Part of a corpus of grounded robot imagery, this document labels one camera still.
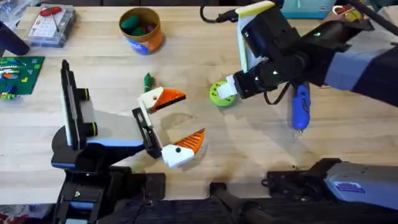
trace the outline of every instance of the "cylindrical container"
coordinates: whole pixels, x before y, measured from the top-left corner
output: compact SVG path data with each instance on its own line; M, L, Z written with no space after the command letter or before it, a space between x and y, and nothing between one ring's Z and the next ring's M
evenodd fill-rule
M121 28L123 21L131 16L138 16L140 26L152 24L155 28L149 33L141 36L134 36ZM146 7L135 7L125 12L119 20L119 28L131 47L139 54L148 55L157 50L163 42L163 33L160 28L159 15L152 9Z
M0 48L16 55L25 55L29 52L29 46L1 21Z

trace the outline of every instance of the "blue rotary tool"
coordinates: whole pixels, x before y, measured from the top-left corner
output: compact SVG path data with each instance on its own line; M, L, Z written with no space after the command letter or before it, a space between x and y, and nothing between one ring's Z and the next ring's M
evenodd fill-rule
M305 82L294 86L293 97L293 128L303 133L310 123L310 85Z

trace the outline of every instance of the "green object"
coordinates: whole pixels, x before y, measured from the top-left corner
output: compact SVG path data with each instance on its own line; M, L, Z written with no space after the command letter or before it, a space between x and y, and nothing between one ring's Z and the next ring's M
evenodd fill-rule
M141 27L137 27L131 32L131 35L135 35L135 36L140 36L140 35L144 35L144 34L145 34L145 30Z
M16 98L18 96L12 93L0 93L0 100L15 100Z
M144 93L148 92L152 89L152 86L155 83L155 78L152 77L149 73L144 77Z
M128 17L125 21L123 21L122 24L120 24L120 27L124 30L133 30L137 28L138 24L139 18L138 16L134 15Z
M18 77L15 79L0 79L0 94L7 92L7 85L13 85L12 94L29 95L32 94L33 88L39 76L44 57L18 57L18 63L15 65L3 62L14 61L15 57L0 57L0 70L11 69L19 71Z
M220 97L218 96L217 88L221 85L224 85L225 83L226 81L216 82L210 88L210 100L217 106L231 106L231 104L235 100L235 96L229 96L225 99L220 99Z

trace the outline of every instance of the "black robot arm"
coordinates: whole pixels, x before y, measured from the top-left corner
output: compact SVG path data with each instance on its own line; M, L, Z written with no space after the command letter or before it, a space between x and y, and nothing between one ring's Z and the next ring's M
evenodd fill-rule
M348 3L398 35L398 28L382 16L357 0ZM328 21L301 37L274 6L258 14L242 30L254 56L267 60L247 73L236 72L236 91L241 98L248 98L275 90L281 83L310 82L398 106L396 39L388 32L377 32L370 21Z

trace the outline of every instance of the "wooden tabletop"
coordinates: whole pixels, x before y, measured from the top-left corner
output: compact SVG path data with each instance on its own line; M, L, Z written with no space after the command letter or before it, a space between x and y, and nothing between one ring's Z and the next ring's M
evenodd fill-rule
M289 97L277 106L262 95L217 108L209 87L240 69L235 24L206 24L198 7L154 7L165 45L155 54L136 54L118 28L129 7L77 7L77 22L62 49L32 48L46 56L33 94L0 101L0 203L54 203L65 176L53 168L51 141L63 125L60 66L67 59L78 87L89 88L96 110L133 119L131 110L150 72L157 85L182 90L185 101L152 116L165 142L206 128L197 157L178 169L145 152L117 165L135 172L165 172L166 198L204 198L212 180L230 183L242 197L266 195L267 170L308 168L321 157L365 164L398 165L398 109L354 93L311 88L311 123L301 135L289 128ZM227 7L208 7L215 17ZM39 8L28 8L17 33L25 36ZM319 21L290 21L301 34ZM279 91L271 93L271 98Z

